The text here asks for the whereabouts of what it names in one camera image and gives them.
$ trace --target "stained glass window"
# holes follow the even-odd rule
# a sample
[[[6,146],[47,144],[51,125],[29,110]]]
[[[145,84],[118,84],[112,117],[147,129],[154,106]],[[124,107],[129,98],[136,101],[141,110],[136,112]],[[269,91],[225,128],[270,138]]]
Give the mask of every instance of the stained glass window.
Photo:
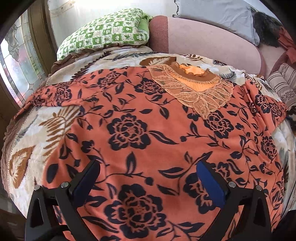
[[[12,97],[22,106],[46,76],[33,46],[25,11],[0,44],[0,74]]]

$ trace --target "green pillowcase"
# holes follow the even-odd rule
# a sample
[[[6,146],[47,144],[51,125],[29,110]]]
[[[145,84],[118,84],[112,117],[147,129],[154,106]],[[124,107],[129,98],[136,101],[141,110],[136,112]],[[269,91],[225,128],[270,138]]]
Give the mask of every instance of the green pillowcase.
[[[83,49],[103,49],[123,45],[144,45],[149,40],[151,17],[130,8],[97,18],[67,37],[57,51],[57,60]]]

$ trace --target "gray pillow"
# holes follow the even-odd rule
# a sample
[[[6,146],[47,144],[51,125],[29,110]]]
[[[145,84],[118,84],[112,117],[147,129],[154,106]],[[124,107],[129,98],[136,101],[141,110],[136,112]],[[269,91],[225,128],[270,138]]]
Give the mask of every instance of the gray pillow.
[[[173,17],[195,20],[228,30],[259,45],[253,26],[251,6],[243,0],[174,0],[178,6]]]

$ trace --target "metal screw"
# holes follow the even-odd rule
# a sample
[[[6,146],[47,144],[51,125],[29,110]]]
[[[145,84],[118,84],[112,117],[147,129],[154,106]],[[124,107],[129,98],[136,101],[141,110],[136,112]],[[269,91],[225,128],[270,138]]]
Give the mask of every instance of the metal screw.
[[[256,189],[257,189],[258,191],[262,191],[262,190],[263,190],[263,188],[262,188],[260,185],[257,185],[257,186],[256,186]]]
[[[237,185],[235,182],[229,182],[228,186],[230,186],[231,188],[235,188]]]
[[[40,185],[38,185],[38,184],[34,186],[35,191],[37,191],[39,188],[40,188]]]
[[[61,187],[62,187],[62,188],[66,188],[67,186],[69,186],[69,183],[68,183],[68,182],[63,182],[63,183],[61,184]]]

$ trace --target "lace collar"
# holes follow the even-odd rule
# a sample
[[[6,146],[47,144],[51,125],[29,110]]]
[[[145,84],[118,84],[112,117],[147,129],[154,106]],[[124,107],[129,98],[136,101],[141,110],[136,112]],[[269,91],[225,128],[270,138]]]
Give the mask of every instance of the lace collar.
[[[192,81],[192,79],[176,73],[166,64],[151,65],[147,68],[156,83],[183,105],[193,108],[204,120],[211,112],[224,106],[233,93],[233,84],[218,76],[219,79],[214,80],[217,83],[213,87],[197,92],[178,80]],[[195,81],[195,84],[202,85],[204,82]]]

